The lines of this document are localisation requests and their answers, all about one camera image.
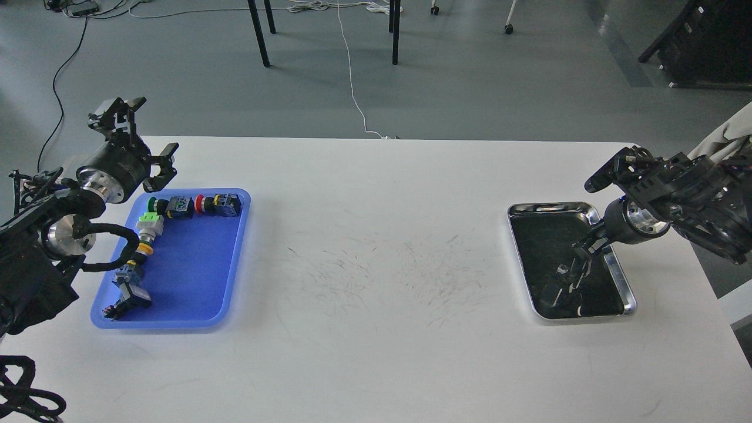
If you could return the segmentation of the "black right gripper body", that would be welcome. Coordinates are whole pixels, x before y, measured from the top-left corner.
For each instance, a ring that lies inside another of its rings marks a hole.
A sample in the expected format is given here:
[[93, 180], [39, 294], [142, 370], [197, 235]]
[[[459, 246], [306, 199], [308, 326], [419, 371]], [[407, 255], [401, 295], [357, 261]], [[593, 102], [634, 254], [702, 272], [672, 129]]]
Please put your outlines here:
[[670, 230], [670, 223], [653, 217], [636, 201], [622, 196], [612, 201], [603, 217], [604, 237], [610, 243], [639, 244], [657, 239]]

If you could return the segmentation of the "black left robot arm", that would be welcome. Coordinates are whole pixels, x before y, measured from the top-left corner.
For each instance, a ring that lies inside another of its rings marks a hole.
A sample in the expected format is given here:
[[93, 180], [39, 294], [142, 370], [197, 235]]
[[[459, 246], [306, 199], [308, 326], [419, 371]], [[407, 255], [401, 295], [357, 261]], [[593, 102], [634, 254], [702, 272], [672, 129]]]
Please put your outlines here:
[[96, 219], [108, 203], [124, 203], [139, 186], [161, 191], [177, 174], [179, 145], [153, 155], [137, 133], [135, 113], [145, 101], [115, 98], [89, 115], [89, 128], [105, 141], [74, 179], [62, 177], [62, 167], [12, 172], [15, 214], [1, 231], [2, 335], [50, 320], [77, 300], [79, 271], [115, 270], [136, 252], [134, 230]]

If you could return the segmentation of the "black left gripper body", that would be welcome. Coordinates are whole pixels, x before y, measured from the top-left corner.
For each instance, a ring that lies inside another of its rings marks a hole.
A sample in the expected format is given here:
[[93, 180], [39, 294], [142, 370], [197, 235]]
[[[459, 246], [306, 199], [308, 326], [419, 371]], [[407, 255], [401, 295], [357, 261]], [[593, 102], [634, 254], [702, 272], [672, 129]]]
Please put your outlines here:
[[145, 146], [105, 143], [77, 170], [77, 181], [82, 188], [99, 194], [105, 203], [124, 203], [148, 176], [150, 154]]

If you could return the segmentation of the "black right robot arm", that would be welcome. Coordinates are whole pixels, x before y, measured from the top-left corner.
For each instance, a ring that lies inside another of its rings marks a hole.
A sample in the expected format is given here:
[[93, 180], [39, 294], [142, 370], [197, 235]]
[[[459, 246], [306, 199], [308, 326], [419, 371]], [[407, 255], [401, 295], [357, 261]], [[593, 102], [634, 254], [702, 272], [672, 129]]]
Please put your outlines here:
[[719, 162], [707, 155], [678, 153], [665, 159], [649, 150], [624, 147], [585, 181], [596, 193], [611, 184], [623, 190], [604, 216], [573, 244], [580, 264], [608, 244], [639, 244], [673, 229], [732, 263], [750, 252], [750, 155], [733, 153]]

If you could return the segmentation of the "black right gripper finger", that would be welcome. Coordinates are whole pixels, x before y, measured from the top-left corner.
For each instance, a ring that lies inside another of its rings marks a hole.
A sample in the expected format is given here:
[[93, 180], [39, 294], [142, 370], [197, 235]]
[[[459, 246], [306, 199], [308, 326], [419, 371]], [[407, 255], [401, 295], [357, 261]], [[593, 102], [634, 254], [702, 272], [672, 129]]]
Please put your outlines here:
[[582, 238], [579, 240], [579, 258], [583, 261], [594, 260], [603, 254], [605, 247], [612, 241], [609, 238]]
[[605, 246], [607, 246], [605, 227], [592, 227], [573, 243], [573, 249], [578, 256], [599, 256]]

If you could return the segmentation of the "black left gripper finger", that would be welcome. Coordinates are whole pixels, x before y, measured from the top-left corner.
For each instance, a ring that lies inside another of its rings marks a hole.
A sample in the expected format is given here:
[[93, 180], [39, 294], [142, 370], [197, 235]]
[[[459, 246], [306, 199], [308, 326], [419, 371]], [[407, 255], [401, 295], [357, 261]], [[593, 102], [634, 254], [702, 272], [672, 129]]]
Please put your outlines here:
[[159, 173], [156, 176], [150, 176], [150, 170], [147, 171], [147, 177], [142, 182], [144, 191], [148, 193], [161, 191], [177, 176], [177, 169], [174, 168], [174, 154], [178, 148], [178, 143], [169, 143], [159, 155], [147, 157], [150, 166], [159, 167]]
[[135, 112], [147, 102], [145, 97], [105, 100], [96, 112], [88, 115], [87, 126], [105, 136], [116, 147], [145, 147], [137, 134]]

